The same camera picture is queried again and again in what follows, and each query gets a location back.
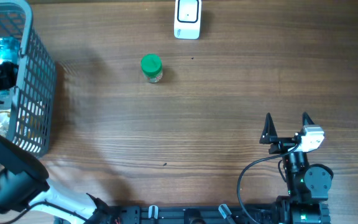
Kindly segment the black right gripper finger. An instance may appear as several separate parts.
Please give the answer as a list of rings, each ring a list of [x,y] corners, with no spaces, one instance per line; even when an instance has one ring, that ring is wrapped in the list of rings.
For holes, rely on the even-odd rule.
[[[304,126],[314,125],[313,120],[310,118],[310,116],[308,115],[307,112],[304,112],[304,113],[302,114],[302,123],[303,123]]]
[[[262,131],[259,143],[273,144],[278,142],[278,136],[270,113],[266,114],[264,129]]]

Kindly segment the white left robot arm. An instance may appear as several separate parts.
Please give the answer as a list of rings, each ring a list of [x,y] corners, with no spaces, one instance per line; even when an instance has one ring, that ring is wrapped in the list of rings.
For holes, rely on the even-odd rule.
[[[113,212],[101,199],[74,192],[49,178],[38,159],[0,135],[0,213],[31,210],[68,223],[107,223]]]

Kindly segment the green lid jar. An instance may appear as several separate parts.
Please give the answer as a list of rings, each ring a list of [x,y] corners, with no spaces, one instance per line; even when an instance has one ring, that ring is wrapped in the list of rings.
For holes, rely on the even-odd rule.
[[[142,73],[148,82],[157,83],[163,77],[163,65],[158,55],[147,54],[142,58],[140,64]]]

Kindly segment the blue mouthwash bottle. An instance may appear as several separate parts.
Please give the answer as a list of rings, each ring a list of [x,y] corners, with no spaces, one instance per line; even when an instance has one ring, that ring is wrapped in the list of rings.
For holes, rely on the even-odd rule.
[[[0,64],[11,62],[19,69],[19,50],[21,43],[14,37],[0,37]]]

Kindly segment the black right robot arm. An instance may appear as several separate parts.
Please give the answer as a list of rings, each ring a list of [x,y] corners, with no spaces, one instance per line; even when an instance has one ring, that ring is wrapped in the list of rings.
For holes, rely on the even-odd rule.
[[[270,154],[282,158],[288,195],[278,196],[272,205],[272,222],[284,224],[330,223],[328,191],[333,171],[322,164],[310,164],[307,153],[320,147],[325,133],[309,115],[302,115],[302,128],[291,138],[280,138],[268,113],[262,131],[261,144],[269,144]]]

